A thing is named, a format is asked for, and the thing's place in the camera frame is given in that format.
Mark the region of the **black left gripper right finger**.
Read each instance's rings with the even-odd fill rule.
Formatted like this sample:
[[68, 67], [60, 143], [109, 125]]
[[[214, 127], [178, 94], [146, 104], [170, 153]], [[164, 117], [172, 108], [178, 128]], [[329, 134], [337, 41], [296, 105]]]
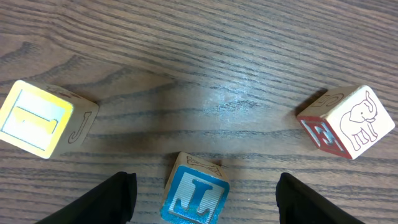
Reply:
[[287, 172], [275, 196], [280, 224], [364, 224]]

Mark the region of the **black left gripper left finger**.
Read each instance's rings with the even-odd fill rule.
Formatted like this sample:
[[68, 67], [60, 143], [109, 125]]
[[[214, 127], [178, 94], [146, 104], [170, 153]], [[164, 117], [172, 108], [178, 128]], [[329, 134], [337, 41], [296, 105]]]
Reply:
[[131, 221], [136, 200], [136, 174], [117, 172], [37, 224], [126, 224]]

